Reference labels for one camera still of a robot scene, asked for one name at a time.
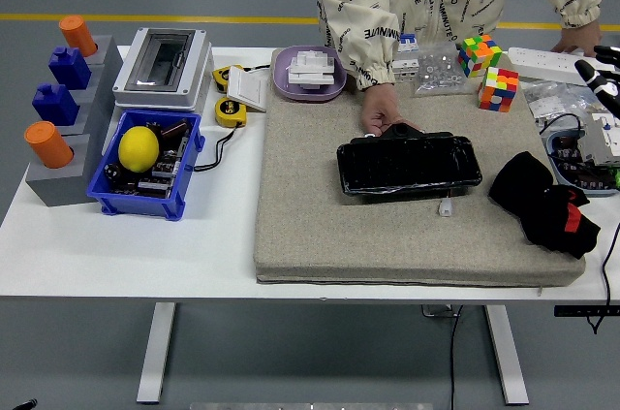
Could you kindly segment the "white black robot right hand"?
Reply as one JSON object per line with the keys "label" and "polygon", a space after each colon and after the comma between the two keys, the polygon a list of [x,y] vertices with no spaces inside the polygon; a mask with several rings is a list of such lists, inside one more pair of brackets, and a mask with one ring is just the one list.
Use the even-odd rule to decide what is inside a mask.
{"label": "white black robot right hand", "polygon": [[604,64],[616,67],[614,71],[596,70],[587,61],[578,60],[574,63],[576,71],[598,100],[616,118],[620,115],[619,105],[619,48],[594,46],[595,57]]}

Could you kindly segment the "person's right hand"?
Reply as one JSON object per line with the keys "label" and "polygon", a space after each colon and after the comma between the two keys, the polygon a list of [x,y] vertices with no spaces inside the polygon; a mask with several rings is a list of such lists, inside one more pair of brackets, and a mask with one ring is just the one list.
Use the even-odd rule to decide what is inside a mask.
{"label": "person's right hand", "polygon": [[394,124],[405,123],[416,130],[422,128],[400,114],[398,95],[395,86],[383,83],[368,87],[363,91],[361,126],[365,133],[376,137],[382,135]]}

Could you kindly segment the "person's left hand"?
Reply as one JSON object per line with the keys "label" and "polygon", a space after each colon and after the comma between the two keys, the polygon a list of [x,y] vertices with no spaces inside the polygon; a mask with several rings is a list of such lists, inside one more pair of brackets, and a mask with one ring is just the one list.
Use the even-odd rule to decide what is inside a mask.
{"label": "person's left hand", "polygon": [[588,57],[594,57],[594,47],[602,39],[602,31],[597,20],[576,28],[562,28],[559,42],[551,49],[552,52],[572,53],[582,50]]}

